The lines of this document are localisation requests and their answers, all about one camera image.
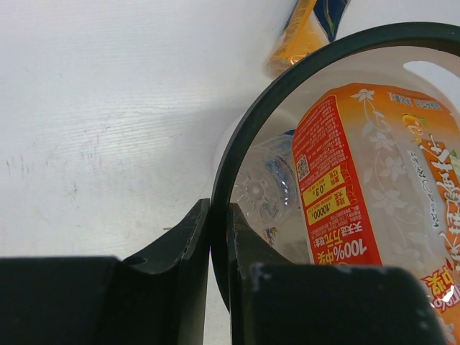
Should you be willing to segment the white bin with black rim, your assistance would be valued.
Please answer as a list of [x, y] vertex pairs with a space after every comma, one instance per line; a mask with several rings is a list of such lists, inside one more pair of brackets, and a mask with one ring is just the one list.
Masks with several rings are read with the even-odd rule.
[[224, 150], [211, 208], [220, 219], [250, 188], [254, 139], [291, 114], [293, 203], [316, 265], [397, 265], [442, 300], [459, 281], [459, 112], [406, 68], [459, 68], [459, 28], [407, 22], [337, 40], [278, 77], [243, 115]]

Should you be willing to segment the small clear bottle blue label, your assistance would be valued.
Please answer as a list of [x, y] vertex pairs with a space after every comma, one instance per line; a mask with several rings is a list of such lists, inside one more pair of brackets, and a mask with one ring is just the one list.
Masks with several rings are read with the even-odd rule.
[[279, 253], [293, 238], [290, 223], [300, 209], [293, 135], [291, 129], [250, 147], [231, 194], [249, 226]]

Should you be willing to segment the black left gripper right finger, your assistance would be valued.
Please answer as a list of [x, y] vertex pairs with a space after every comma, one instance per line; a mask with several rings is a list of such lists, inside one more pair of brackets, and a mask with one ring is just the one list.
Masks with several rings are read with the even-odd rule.
[[398, 267], [293, 264], [227, 214], [233, 344], [444, 344], [416, 279]]

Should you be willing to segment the large orange label bottle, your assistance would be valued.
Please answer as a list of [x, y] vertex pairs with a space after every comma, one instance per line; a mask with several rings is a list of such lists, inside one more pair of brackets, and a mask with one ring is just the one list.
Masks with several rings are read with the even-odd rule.
[[294, 134], [309, 256], [415, 275], [459, 342], [459, 128], [439, 100], [394, 86], [325, 92]]

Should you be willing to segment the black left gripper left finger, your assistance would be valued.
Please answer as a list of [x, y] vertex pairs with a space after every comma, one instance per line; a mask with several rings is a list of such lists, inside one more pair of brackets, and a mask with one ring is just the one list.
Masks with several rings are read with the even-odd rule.
[[201, 344], [210, 202], [126, 259], [1, 260], [3, 344]]

